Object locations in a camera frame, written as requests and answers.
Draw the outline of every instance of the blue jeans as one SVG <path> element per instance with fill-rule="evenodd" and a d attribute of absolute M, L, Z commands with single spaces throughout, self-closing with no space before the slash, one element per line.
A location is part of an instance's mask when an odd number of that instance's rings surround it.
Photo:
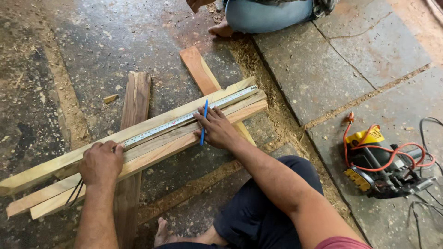
<path fill-rule="evenodd" d="M 234 31 L 264 33 L 313 19 L 312 0 L 278 5 L 260 4 L 251 0 L 223 0 L 228 24 Z"/>

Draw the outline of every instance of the bare foot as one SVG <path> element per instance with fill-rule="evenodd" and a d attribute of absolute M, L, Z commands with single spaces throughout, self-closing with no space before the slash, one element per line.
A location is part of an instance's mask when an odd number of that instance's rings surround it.
<path fill-rule="evenodd" d="M 159 230 L 157 231 L 157 234 L 155 235 L 154 239 L 154 247 L 158 247 L 164 244 L 174 243 L 178 242 L 179 238 L 177 236 L 171 236 L 167 234 L 166 229 L 167 221 L 163 219 L 163 217 L 159 218 Z"/>
<path fill-rule="evenodd" d="M 226 21 L 226 18 L 224 18 L 220 24 L 210 27 L 208 29 L 208 32 L 211 35 L 230 37 L 234 33 L 234 30 L 232 30 L 231 26 L 229 26 L 228 21 Z"/>

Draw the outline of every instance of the orange power cord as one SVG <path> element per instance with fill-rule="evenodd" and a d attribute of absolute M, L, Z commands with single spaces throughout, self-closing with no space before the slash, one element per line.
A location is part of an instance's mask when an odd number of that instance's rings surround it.
<path fill-rule="evenodd" d="M 343 144 L 344 144 L 344 146 L 345 146 L 345 161 L 346 161 L 346 165 L 347 165 L 348 167 L 351 167 L 351 166 L 354 166 L 354 164 L 353 164 L 353 163 L 349 164 L 349 161 L 348 161 L 348 147 L 347 147 L 347 145 L 346 145 L 346 135 L 348 134 L 348 131 L 349 131 L 349 129 L 351 128 L 351 123 L 354 122 L 354 113 L 353 113 L 353 112 L 351 112 L 351 113 L 349 114 L 348 119 L 349 119 L 349 125 L 348 125 L 348 128 L 347 128 L 346 131 L 345 131 L 345 134 L 343 135 Z M 376 126 L 380 129 L 380 126 L 377 125 L 377 124 L 373 124 L 373 125 L 371 125 L 371 127 L 369 127 L 368 131 L 366 132 L 365 136 L 364 136 L 363 139 L 360 141 L 360 143 L 358 143 L 357 146 L 355 146 L 354 148 L 351 148 L 351 150 L 357 150 L 357 149 L 361 149 L 361 148 L 377 148 L 377 149 L 382 149 L 382 150 L 385 150 L 385 151 L 390 152 L 390 153 L 391 153 L 391 158 L 390 158 L 389 161 L 388 161 L 384 166 L 382 166 L 381 168 L 377 168 L 377 169 L 368 169 L 368 168 L 359 167 L 359 166 L 357 166 L 357 165 L 355 165 L 355 167 L 357 167 L 357 168 L 359 168 L 359 169 L 361 169 L 361 170 L 365 170 L 365 171 L 372 171 L 372 172 L 381 171 L 381 170 L 386 169 L 389 165 L 391 165 L 391 163 L 393 162 L 394 157 L 395 157 L 396 154 L 402 154 L 402 155 L 407 156 L 407 157 L 411 160 L 411 162 L 412 162 L 412 169 L 415 169 L 415 167 L 426 167 L 426 166 L 430 166 L 430 165 L 432 165 L 432 164 L 435 162 L 435 157 L 434 157 L 433 155 L 429 154 L 429 156 L 432 158 L 432 161 L 431 161 L 430 163 L 427 163 L 427 164 L 420 164 L 420 163 L 423 162 L 423 160 L 425 159 L 426 152 L 425 152 L 424 148 L 423 148 L 421 145 L 416 144 L 416 143 L 406 143 L 406 144 L 403 144 L 403 145 L 399 146 L 399 147 L 398 147 L 397 149 L 395 149 L 395 150 L 387 149 L 387 148 L 380 147 L 380 146 L 376 146 L 376 145 L 363 145 L 363 146 L 362 146 L 361 144 L 364 143 L 364 141 L 365 141 L 366 138 L 368 137 L 368 135 L 369 135 L 369 133 L 371 132 L 371 130 L 372 130 L 374 127 L 376 127 Z M 416 161 L 412 158 L 412 156 L 408 155 L 407 153 L 404 153 L 404 152 L 401 152 L 401 151 L 400 151 L 400 149 L 402 149 L 403 147 L 408 146 L 408 145 L 415 145 L 415 146 L 417 146 L 418 148 L 421 149 L 421 158 L 420 158 L 420 160 L 419 160 L 418 162 L 416 162 Z"/>

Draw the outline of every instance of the floor crack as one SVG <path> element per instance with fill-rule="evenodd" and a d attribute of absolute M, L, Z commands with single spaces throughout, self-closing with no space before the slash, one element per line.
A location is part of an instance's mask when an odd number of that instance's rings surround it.
<path fill-rule="evenodd" d="M 335 37 L 326 38 L 326 39 L 327 39 L 327 40 L 332 40 L 332 39 L 338 39 L 338 38 L 351 38 L 351 37 L 356 37 L 356 36 L 362 35 L 362 34 L 368 32 L 369 30 L 375 28 L 375 26 L 377 26 L 377 25 L 378 25 L 383 19 L 385 19 L 386 17 L 388 17 L 388 16 L 389 16 L 390 14 L 392 14 L 392 13 L 393 13 L 393 11 L 389 12 L 387 15 L 383 16 L 382 18 L 380 18 L 375 24 L 372 24 L 367 30 L 365 30 L 365 31 L 363 31 L 363 32 L 361 32 L 361 33 L 359 33 L 359 34 L 356 34 L 356 35 L 342 35 L 342 36 L 335 36 Z"/>
<path fill-rule="evenodd" d="M 312 22 L 315 26 L 315 28 L 320 32 L 320 34 L 323 36 L 323 38 L 325 38 L 325 40 L 329 43 L 329 46 L 332 47 L 332 49 L 343 59 L 345 60 L 346 63 L 348 63 L 349 66 L 351 66 L 359 75 L 360 77 L 362 77 L 364 80 L 366 80 L 366 82 L 368 82 L 368 84 L 371 85 L 372 88 L 374 88 L 374 90 L 376 90 L 377 88 L 354 66 L 352 65 L 348 60 L 345 59 L 345 57 L 343 57 L 336 49 L 335 47 L 331 44 L 330 40 L 328 38 L 326 38 L 325 34 L 319 29 L 319 27 L 317 27 L 317 25 Z"/>

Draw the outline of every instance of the red shirt sleeve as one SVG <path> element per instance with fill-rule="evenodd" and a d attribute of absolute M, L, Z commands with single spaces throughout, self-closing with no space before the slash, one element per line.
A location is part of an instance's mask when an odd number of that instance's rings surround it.
<path fill-rule="evenodd" d="M 348 237 L 330 237 L 318 244 L 315 249 L 372 249 L 372 247 Z"/>

